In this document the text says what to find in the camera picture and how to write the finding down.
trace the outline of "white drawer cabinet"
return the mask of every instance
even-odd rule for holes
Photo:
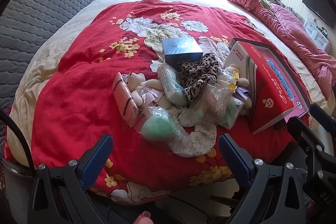
[[[312,22],[309,20],[309,18],[307,18],[303,26],[306,29],[308,35],[315,43],[315,45],[318,48],[324,50],[326,53],[329,53],[332,45],[329,40],[315,26],[315,22]]]

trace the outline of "blue box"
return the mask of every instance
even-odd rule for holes
[[[203,56],[201,47],[193,37],[162,38],[163,62],[177,71],[185,62],[198,62]]]

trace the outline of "red floral bedspread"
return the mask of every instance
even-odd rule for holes
[[[231,178],[217,144],[207,155],[183,158],[166,145],[144,140],[120,117],[112,83],[117,72],[157,78],[152,70],[160,62],[154,50],[160,51],[163,37],[190,35],[199,41],[203,36],[223,44],[240,37],[270,43],[247,22],[246,17],[219,8],[157,0],[103,10],[76,38],[39,95],[31,141],[35,166],[65,165],[108,133],[114,140],[113,152],[92,191],[114,201],[139,204]],[[273,127],[253,136],[244,117],[230,131],[217,127],[217,140],[223,133],[267,163],[291,141],[286,129],[276,132]]]

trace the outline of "black cable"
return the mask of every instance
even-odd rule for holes
[[[109,212],[111,210],[111,207],[112,207],[112,204],[110,204],[110,206],[107,207],[107,211],[106,211],[106,214],[105,214],[105,220],[107,222],[107,218],[109,217]]]
[[[210,215],[208,215],[205,211],[201,210],[200,208],[196,207],[195,205],[193,205],[193,204],[191,204],[191,203],[189,203],[189,202],[187,202],[187,201],[185,201],[185,200],[179,199],[179,198],[177,198],[177,197],[175,197],[175,196],[172,196],[172,195],[170,195],[169,197],[170,197],[170,198],[173,198],[173,199],[176,199],[176,200],[178,200],[178,201],[180,201],[180,202],[183,202],[183,203],[185,203],[185,204],[187,204],[187,205],[193,207],[194,209],[200,211],[202,214],[206,215],[208,219],[210,219],[210,221],[212,222],[212,224],[216,224],[216,223],[212,220],[212,218],[210,217]]]
[[[0,120],[2,120],[13,131],[13,133],[21,143],[23,151],[25,152],[28,161],[29,169],[31,171],[32,176],[34,177],[36,174],[36,170],[33,162],[33,157],[24,135],[22,134],[21,130],[16,125],[16,123],[11,119],[11,117],[9,117],[8,114],[4,112],[1,108],[0,108]]]

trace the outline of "box lid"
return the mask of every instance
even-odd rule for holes
[[[193,37],[163,38],[164,55],[203,52]]]

